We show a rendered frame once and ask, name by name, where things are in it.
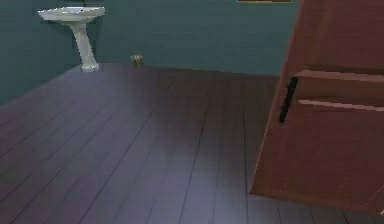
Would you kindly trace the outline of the reddish brown room door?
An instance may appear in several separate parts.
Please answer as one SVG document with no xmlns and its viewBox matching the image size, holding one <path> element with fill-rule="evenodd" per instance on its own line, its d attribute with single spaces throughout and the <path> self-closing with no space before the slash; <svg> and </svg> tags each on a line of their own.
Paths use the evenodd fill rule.
<svg viewBox="0 0 384 224">
<path fill-rule="evenodd" d="M 384 216 L 384 0 L 300 0 L 250 192 Z"/>
</svg>

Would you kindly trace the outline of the white pedestal sink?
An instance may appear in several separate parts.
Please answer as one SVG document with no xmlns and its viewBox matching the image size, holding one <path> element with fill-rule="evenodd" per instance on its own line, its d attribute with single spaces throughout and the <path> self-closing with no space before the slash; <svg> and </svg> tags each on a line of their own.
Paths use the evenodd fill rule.
<svg viewBox="0 0 384 224">
<path fill-rule="evenodd" d="M 68 6 L 38 10 L 44 21 L 56 22 L 68 26 L 75 38 L 83 72 L 94 72 L 99 69 L 87 34 L 87 24 L 105 15 L 104 7 Z"/>
</svg>

